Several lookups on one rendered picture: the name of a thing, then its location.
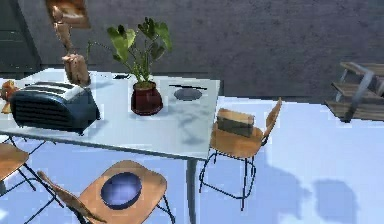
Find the orange brown food item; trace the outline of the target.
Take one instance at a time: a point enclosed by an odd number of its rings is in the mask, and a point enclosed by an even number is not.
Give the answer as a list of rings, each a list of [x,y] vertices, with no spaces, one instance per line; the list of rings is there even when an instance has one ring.
[[[15,86],[15,82],[13,80],[8,80],[2,84],[0,90],[0,98],[5,101],[5,105],[3,106],[2,113],[9,114],[11,112],[11,106],[9,99],[12,94],[18,91],[19,88]]]

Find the grey round plate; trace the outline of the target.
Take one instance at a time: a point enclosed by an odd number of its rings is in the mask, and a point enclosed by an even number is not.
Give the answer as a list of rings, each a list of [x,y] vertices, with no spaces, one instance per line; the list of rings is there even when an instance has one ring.
[[[202,93],[199,90],[193,88],[181,88],[174,93],[174,96],[178,100],[193,101],[199,99],[202,96]]]

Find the black thin knife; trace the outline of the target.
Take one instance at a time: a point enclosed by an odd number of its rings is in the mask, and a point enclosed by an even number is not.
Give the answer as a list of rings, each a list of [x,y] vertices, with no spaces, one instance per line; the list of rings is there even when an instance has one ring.
[[[205,87],[199,87],[199,86],[188,86],[188,85],[176,85],[176,84],[170,84],[170,87],[177,87],[177,88],[192,88],[192,89],[198,89],[198,90],[207,90]]]

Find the white dining table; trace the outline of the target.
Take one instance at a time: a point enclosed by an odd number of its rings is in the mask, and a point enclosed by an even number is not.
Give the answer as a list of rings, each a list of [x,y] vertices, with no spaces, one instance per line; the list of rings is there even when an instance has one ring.
[[[220,82],[218,80],[155,76],[163,109],[152,116],[131,111],[131,94],[135,79],[113,79],[121,73],[92,71],[91,91],[101,119],[82,136],[69,132],[20,128],[10,115],[0,113],[0,135],[51,140],[72,145],[154,155],[186,162],[185,186],[189,220],[200,224],[196,216],[195,180],[198,161],[208,156]],[[181,88],[170,84],[205,87],[193,101],[178,100],[174,93]]]

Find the green house plant red pot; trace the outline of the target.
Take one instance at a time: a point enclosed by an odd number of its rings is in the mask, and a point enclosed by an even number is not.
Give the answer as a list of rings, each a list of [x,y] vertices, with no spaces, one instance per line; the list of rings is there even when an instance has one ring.
[[[107,34],[112,46],[89,41],[86,58],[89,58],[93,46],[110,52],[113,59],[136,79],[131,95],[131,111],[140,116],[157,114],[163,108],[163,102],[151,77],[151,69],[154,62],[173,48],[168,25],[146,17],[136,29],[125,28],[123,25],[111,26],[107,29]]]

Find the wooden chair black legs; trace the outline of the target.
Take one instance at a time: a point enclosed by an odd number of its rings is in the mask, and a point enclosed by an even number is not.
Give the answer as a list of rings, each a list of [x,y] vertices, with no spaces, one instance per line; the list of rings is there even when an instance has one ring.
[[[113,210],[103,202],[101,189],[109,178],[123,172],[131,172],[140,178],[141,194],[129,208]],[[53,183],[43,171],[38,171],[37,175],[77,216],[80,224],[143,224],[155,208],[167,213],[171,223],[175,224],[175,217],[169,209],[165,196],[166,179],[161,174],[151,171],[137,162],[123,160],[115,163],[93,181],[79,197]]]
[[[36,187],[33,181],[42,183],[36,172],[29,166],[30,155],[11,143],[0,143],[0,197],[27,183],[33,191]],[[22,180],[11,188],[5,186],[5,180],[12,174],[18,173]]]
[[[255,181],[257,168],[254,165],[255,156],[259,150],[268,142],[269,136],[276,124],[282,107],[282,99],[278,98],[276,105],[269,112],[265,121],[265,130],[262,131],[258,127],[253,127],[250,137],[244,137],[220,130],[217,126],[217,120],[213,125],[210,149],[213,153],[209,153],[208,158],[199,174],[199,192],[202,192],[204,186],[220,192],[233,199],[241,201],[241,210],[244,210],[245,200],[250,196]],[[232,158],[244,163],[244,176],[242,193],[240,196],[233,195],[205,181],[205,173],[210,161],[216,163],[217,156]]]

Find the blue round bowl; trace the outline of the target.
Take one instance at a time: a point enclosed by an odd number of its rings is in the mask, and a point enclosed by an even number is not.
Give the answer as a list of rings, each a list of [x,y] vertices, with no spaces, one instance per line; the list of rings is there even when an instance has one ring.
[[[123,210],[138,200],[141,190],[140,178],[134,173],[123,172],[110,177],[103,184],[100,196],[110,209]]]

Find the dark blue toaster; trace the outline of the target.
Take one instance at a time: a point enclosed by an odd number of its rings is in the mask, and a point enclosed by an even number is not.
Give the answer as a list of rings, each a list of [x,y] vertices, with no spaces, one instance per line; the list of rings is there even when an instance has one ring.
[[[13,118],[19,127],[75,132],[82,135],[100,111],[89,88],[39,81],[9,97]]]

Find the wooden slatted shelf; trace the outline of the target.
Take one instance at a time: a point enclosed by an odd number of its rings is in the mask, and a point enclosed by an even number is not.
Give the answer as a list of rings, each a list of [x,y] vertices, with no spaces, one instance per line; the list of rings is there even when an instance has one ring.
[[[341,62],[344,68],[335,100],[325,102],[341,122],[352,119],[384,122],[384,63]]]

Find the dark room door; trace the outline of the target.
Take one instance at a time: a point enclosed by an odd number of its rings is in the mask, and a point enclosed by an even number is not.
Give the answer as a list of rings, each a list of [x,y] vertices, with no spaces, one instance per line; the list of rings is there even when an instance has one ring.
[[[33,73],[41,59],[18,0],[0,0],[0,72]]]

